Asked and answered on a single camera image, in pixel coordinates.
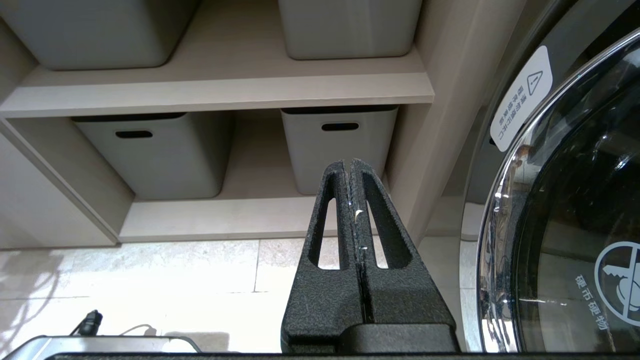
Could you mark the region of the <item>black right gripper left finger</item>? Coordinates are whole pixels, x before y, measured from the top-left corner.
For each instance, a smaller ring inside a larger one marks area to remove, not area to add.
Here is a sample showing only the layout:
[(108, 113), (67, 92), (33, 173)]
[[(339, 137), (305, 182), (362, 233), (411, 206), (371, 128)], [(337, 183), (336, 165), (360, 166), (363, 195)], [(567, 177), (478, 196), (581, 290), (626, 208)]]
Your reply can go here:
[[(354, 179), (360, 159), (343, 161), (323, 172), (301, 257), (281, 322), (284, 353), (336, 353), (341, 335), (366, 321), (364, 255), (371, 248), (370, 212)], [(322, 269), (319, 258), (329, 203), (336, 205), (338, 269)]]

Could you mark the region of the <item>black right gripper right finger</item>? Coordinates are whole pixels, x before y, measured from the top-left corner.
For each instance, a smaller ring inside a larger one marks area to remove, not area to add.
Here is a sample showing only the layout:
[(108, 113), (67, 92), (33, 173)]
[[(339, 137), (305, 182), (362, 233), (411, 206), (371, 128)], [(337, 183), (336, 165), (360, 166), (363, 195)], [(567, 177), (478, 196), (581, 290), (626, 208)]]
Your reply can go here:
[(458, 353), (457, 325), (373, 168), (350, 164), (350, 221), (362, 323), (346, 353)]

